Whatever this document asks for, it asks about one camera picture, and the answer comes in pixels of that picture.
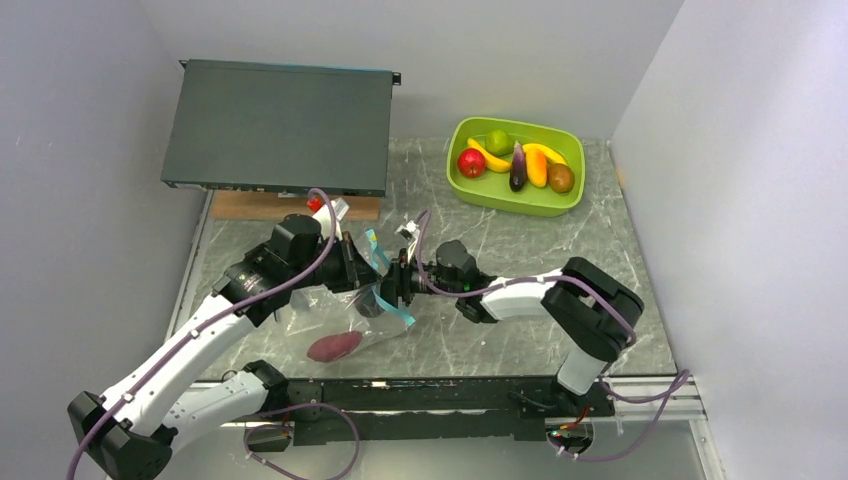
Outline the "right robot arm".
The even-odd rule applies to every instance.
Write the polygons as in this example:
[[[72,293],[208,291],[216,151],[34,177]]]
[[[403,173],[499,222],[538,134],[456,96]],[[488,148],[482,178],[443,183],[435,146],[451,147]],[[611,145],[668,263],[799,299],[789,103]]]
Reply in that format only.
[[[635,292],[585,258],[573,257],[561,269],[535,277],[496,277],[484,273],[459,240],[441,244],[429,263],[401,250],[360,305],[402,313],[417,295],[450,297],[474,323],[551,318],[575,344],[550,391],[564,415],[588,404],[595,380],[634,344],[645,309]]]

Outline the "clear zip top bag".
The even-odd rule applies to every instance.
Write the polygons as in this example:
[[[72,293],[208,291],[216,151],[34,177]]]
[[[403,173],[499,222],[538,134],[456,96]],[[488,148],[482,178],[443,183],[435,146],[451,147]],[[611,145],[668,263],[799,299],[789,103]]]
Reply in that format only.
[[[297,290],[292,293],[289,305],[275,312],[274,318],[286,326],[288,334],[300,334],[306,340],[305,356],[308,348],[320,338],[360,331],[363,339],[360,346],[351,353],[354,354],[378,342],[400,336],[416,324],[408,307],[397,308],[396,314],[383,310],[376,318],[362,317],[353,302],[363,294],[373,294],[373,286],[344,293],[332,293],[324,287]]]

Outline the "dark plum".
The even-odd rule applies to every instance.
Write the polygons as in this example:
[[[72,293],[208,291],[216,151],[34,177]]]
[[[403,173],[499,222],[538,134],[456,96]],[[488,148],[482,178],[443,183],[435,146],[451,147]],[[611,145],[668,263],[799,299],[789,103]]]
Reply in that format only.
[[[368,319],[376,318],[383,313],[382,307],[372,293],[363,294],[355,299],[353,306],[362,317]]]

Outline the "purple sweet potato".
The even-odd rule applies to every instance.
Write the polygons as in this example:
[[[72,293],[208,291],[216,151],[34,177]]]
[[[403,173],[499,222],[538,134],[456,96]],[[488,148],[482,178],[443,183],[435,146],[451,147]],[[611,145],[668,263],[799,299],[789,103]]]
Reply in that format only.
[[[307,350],[308,359],[318,363],[331,363],[353,353],[361,344],[360,331],[347,331],[316,340]]]

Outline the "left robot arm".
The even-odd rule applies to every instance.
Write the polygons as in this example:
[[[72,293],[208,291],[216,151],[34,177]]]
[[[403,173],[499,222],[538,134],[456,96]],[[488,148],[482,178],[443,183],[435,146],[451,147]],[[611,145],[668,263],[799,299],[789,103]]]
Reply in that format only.
[[[287,216],[225,270],[194,316],[131,374],[71,401],[78,447],[67,478],[88,456],[112,479],[154,479],[175,453],[223,423],[279,417],[290,405],[289,381],[263,360],[202,393],[188,391],[231,345],[287,306],[293,292],[346,293],[378,280],[334,212]]]

